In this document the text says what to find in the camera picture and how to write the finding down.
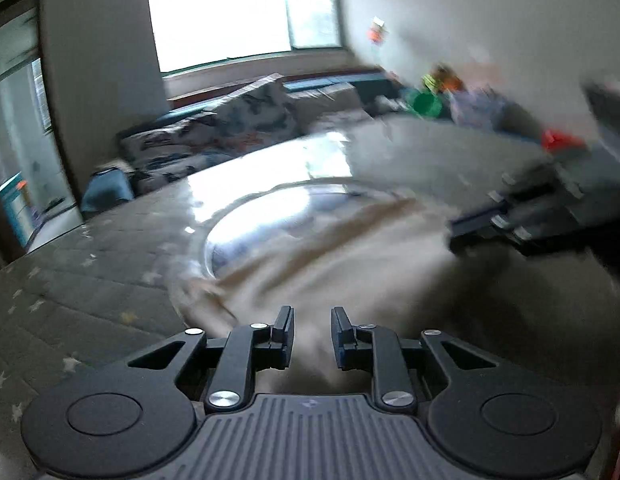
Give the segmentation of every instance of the brown cloth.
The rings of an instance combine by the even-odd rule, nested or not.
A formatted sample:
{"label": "brown cloth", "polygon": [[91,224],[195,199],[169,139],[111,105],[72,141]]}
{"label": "brown cloth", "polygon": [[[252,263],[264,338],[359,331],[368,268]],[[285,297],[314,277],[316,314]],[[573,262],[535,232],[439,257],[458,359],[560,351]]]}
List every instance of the brown cloth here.
{"label": "brown cloth", "polygon": [[452,307],[503,266],[491,251],[466,258],[449,252],[445,222],[452,213],[404,196],[363,205],[302,238],[269,243],[220,279],[190,278],[187,304],[175,306],[188,325],[224,337],[237,324],[272,323],[282,305],[291,305],[296,316],[291,366],[260,372],[257,391],[364,390],[367,374],[336,366],[333,306],[344,306],[353,324],[375,323],[418,337],[439,327]]}

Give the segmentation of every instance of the door frame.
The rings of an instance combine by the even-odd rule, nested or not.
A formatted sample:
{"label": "door frame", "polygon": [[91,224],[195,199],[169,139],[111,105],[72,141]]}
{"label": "door frame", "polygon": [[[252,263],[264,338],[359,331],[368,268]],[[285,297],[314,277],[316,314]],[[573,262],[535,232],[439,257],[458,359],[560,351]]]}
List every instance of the door frame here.
{"label": "door frame", "polygon": [[[50,84],[50,71],[46,63],[45,46],[43,37],[45,35],[45,27],[43,20],[42,4],[41,0],[3,0],[0,3],[0,27],[10,22],[14,18],[20,16],[28,10],[36,10],[36,28],[37,28],[37,51],[38,56],[41,59],[41,72],[43,74],[43,83],[45,84],[45,95],[47,98],[47,106],[50,113],[50,122],[52,124],[52,134],[54,136],[54,142],[61,159],[61,166],[64,171],[67,182],[70,186],[70,192],[74,199],[75,205],[78,208],[80,214],[80,188],[78,186],[78,180],[72,171],[70,160],[67,155],[67,150],[63,143],[61,134],[59,132],[56,107],[54,106],[54,92]],[[26,254],[25,248],[21,247],[20,242],[16,238],[14,231],[8,221],[8,216],[3,209],[2,202],[0,200],[0,252],[1,257],[7,262],[13,262],[19,257]]]}

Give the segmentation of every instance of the doorway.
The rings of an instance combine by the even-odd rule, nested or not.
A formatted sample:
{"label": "doorway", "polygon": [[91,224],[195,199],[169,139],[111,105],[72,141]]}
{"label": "doorway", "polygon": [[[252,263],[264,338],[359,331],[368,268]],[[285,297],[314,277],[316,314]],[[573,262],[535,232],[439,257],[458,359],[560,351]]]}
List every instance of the doorway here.
{"label": "doorway", "polygon": [[[59,154],[39,38],[38,0],[0,15],[0,209],[12,261],[82,223]],[[6,227],[2,227],[2,237]]]}

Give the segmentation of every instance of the blue container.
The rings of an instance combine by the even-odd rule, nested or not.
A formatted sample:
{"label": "blue container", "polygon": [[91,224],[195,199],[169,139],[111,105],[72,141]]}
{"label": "blue container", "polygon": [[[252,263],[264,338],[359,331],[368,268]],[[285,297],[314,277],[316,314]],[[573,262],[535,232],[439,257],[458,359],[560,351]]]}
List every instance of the blue container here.
{"label": "blue container", "polygon": [[23,193],[20,191],[20,184],[24,182],[20,173],[10,178],[0,186],[0,200],[3,208],[8,215],[8,220],[12,230],[23,247],[27,245],[34,233],[32,223],[32,213]]}

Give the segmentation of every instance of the triangular cutout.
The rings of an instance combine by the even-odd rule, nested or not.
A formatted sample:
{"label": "triangular cutout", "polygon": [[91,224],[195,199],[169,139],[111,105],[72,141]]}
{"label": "triangular cutout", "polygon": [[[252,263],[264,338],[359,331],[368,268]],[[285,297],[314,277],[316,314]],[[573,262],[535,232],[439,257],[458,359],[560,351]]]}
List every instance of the triangular cutout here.
{"label": "triangular cutout", "polygon": [[130,368],[147,368],[148,370],[165,370],[170,365],[174,356],[179,353],[184,341],[174,341],[169,345],[165,345],[154,352],[145,354],[144,356],[129,362]]}
{"label": "triangular cutout", "polygon": [[477,370],[479,368],[494,368],[496,366],[496,364],[486,361],[482,357],[472,354],[450,341],[443,341],[441,346],[461,370]]}

